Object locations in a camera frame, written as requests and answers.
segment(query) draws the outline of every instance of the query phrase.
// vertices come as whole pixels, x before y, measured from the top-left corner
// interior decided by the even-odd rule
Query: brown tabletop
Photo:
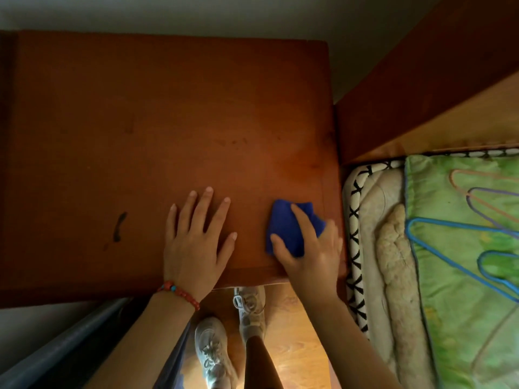
[[[168,209],[192,189],[232,200],[223,235],[238,239],[219,287],[284,280],[265,253],[275,199],[342,223],[325,43],[58,32],[5,43],[0,307],[153,292]]]

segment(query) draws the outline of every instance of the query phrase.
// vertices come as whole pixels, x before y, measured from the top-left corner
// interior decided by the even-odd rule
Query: white sneaker
[[[202,320],[195,330],[195,348],[209,389],[235,389],[238,375],[227,353],[227,333],[215,317]]]
[[[232,299],[234,307],[240,312],[240,334],[246,344],[252,336],[265,339],[265,287],[234,288]]]

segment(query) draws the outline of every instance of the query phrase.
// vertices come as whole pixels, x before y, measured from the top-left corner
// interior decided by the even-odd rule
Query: floor
[[[265,287],[267,334],[265,345],[276,366],[285,389],[330,389],[328,358],[290,284]],[[245,350],[238,332],[238,311],[232,305],[232,289],[212,292],[202,302],[200,320],[214,314],[224,324],[228,335],[228,351],[243,388]],[[202,368],[195,354],[194,325],[186,350],[185,389],[205,388]]]

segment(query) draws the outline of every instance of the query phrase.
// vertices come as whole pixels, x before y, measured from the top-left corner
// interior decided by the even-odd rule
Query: red beaded bracelet
[[[159,289],[157,289],[157,292],[160,292],[162,290],[172,291],[177,296],[180,296],[181,298],[184,298],[189,303],[191,303],[196,311],[198,311],[200,309],[200,303],[198,303],[195,300],[195,298],[193,296],[191,296],[189,293],[185,292],[184,289],[174,285],[172,281],[164,282],[163,286],[160,287]]]

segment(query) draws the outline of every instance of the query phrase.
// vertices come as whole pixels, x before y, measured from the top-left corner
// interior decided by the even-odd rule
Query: green blanket
[[[452,169],[470,169],[519,178],[519,157],[491,159],[454,156],[409,156],[406,160],[407,219],[426,217],[493,227],[472,211],[448,180]],[[486,187],[519,193],[519,183],[458,174],[465,190]],[[519,199],[478,191],[474,195],[519,218]],[[519,231],[519,223],[482,204],[476,209]],[[519,240],[503,233],[415,223],[420,240],[479,274],[477,257],[486,250],[519,253]],[[431,342],[438,385],[444,388],[519,388],[519,304],[450,266],[412,243],[417,260],[422,309]],[[485,268],[519,283],[519,260],[490,256]],[[508,288],[500,289],[513,294]]]

